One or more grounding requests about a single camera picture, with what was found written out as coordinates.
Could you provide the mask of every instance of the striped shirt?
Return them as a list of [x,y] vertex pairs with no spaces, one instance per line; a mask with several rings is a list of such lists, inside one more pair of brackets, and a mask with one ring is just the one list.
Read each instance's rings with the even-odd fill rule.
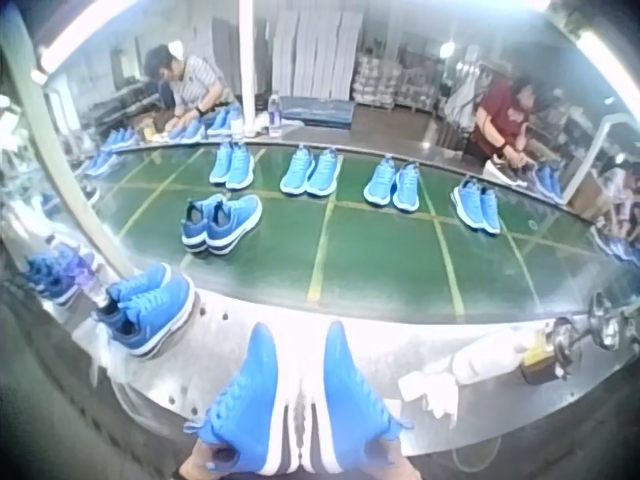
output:
[[198,106],[202,99],[215,85],[223,88],[219,103],[234,103],[236,101],[233,92],[224,81],[222,72],[212,68],[206,61],[195,56],[189,56],[184,61],[184,75],[182,81],[170,82],[176,101],[175,113],[182,115],[185,109],[192,110]]

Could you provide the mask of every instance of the red shirt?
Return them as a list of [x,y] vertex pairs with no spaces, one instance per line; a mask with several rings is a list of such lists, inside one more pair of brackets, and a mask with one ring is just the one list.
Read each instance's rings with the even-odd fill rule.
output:
[[[514,147],[522,131],[522,125],[529,121],[529,113],[520,106],[520,102],[511,92],[509,83],[494,82],[480,106],[491,117],[491,123],[506,140],[507,145]],[[498,148],[486,139],[478,125],[473,130],[472,139],[490,157],[498,152]]]

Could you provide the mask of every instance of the woman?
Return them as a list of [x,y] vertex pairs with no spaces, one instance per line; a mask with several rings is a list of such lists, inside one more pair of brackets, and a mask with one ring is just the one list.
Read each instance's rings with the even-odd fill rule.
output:
[[489,173],[508,185],[520,183],[514,171],[533,163],[523,150],[529,115],[534,109],[544,110],[541,90],[541,84],[528,76],[511,84],[497,80],[478,107],[464,154],[486,164]]

